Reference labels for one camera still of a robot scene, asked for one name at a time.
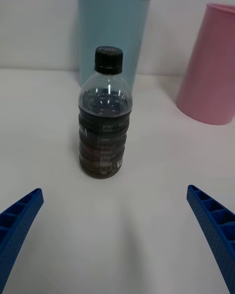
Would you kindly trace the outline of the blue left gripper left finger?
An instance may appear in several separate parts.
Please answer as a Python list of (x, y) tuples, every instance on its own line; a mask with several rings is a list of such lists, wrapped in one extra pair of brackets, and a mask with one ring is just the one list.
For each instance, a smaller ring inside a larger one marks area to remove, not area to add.
[(0, 293), (3, 292), (24, 240), (44, 203), (37, 188), (0, 214)]

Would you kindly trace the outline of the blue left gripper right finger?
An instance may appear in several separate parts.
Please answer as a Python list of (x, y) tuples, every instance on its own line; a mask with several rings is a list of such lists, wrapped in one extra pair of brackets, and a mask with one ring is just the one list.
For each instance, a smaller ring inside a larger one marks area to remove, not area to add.
[(235, 215), (194, 185), (187, 201), (205, 235), (229, 293), (235, 293)]

